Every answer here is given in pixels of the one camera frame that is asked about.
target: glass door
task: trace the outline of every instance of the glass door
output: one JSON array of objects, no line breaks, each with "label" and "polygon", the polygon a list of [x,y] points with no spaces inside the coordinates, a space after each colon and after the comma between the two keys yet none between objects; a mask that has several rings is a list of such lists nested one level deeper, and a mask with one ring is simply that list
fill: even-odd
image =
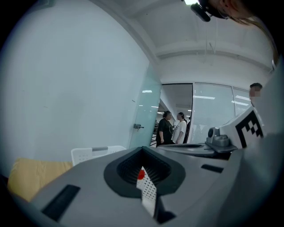
[{"label": "glass door", "polygon": [[142,85],[138,111],[129,148],[150,146],[157,117],[162,83],[149,66]]},{"label": "glass door", "polygon": [[204,143],[211,127],[219,127],[235,117],[231,86],[195,83],[193,122],[189,143]]}]

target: black shirt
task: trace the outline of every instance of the black shirt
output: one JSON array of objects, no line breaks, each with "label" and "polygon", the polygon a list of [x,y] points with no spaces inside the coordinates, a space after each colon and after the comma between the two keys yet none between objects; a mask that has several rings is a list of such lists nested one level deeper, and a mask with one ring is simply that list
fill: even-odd
[{"label": "black shirt", "polygon": [[159,122],[159,126],[158,126],[158,131],[157,131],[157,136],[156,136],[156,141],[157,142],[161,142],[161,137],[160,137],[160,133],[159,132],[163,132],[163,137],[164,137],[164,144],[169,144],[170,140],[172,138],[172,125],[169,121],[167,121],[166,119],[162,119]]}]

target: window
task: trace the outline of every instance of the window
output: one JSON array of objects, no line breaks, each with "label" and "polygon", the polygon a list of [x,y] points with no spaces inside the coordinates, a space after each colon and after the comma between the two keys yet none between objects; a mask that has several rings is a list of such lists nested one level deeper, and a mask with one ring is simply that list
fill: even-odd
[{"label": "window", "polygon": [[211,127],[221,126],[235,117],[233,91],[230,86],[205,83],[195,83],[193,89],[195,104],[190,143],[204,143]]},{"label": "window", "polygon": [[246,109],[248,109],[252,104],[249,99],[249,92],[245,90],[241,90],[238,88],[233,88],[235,95],[235,111],[236,116]]}]

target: person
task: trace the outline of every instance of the person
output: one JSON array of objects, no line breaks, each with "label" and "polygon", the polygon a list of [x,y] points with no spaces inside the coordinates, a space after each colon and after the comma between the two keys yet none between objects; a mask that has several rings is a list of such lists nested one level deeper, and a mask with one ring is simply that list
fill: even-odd
[{"label": "person", "polygon": [[163,119],[160,120],[158,126],[158,132],[156,136],[156,147],[160,145],[170,144],[171,136],[172,136],[172,125],[169,120],[172,118],[172,114],[170,111],[165,111],[163,115]]},{"label": "person", "polygon": [[189,135],[189,129],[190,129],[190,117],[188,118],[188,122],[187,122],[187,127],[186,127],[186,133],[185,133],[185,138],[183,140],[183,143],[186,144],[187,140],[188,140],[188,135]]},{"label": "person", "polygon": [[177,119],[180,122],[174,129],[171,144],[182,144],[185,138],[187,123],[183,112],[177,114]]},{"label": "person", "polygon": [[253,83],[249,89],[249,98],[252,106],[255,102],[255,97],[260,97],[260,90],[262,89],[262,85],[260,83]]},{"label": "person", "polygon": [[257,0],[199,0],[210,15],[231,19],[242,25],[257,26],[267,36],[273,50],[273,62],[277,64],[283,51],[283,32],[279,29],[282,8]]}]

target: black strip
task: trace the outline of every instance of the black strip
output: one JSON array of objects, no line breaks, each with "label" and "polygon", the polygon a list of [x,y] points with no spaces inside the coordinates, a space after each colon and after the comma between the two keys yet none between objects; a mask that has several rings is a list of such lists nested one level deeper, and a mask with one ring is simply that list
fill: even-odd
[{"label": "black strip", "polygon": [[58,221],[77,195],[79,187],[67,185],[43,210],[46,216]]},{"label": "black strip", "polygon": [[201,168],[207,169],[207,170],[212,171],[212,172],[217,172],[217,173],[222,173],[222,171],[223,171],[223,169],[224,169],[224,168],[221,168],[221,167],[217,167],[217,166],[213,166],[213,165],[208,165],[208,164],[202,165]]}]

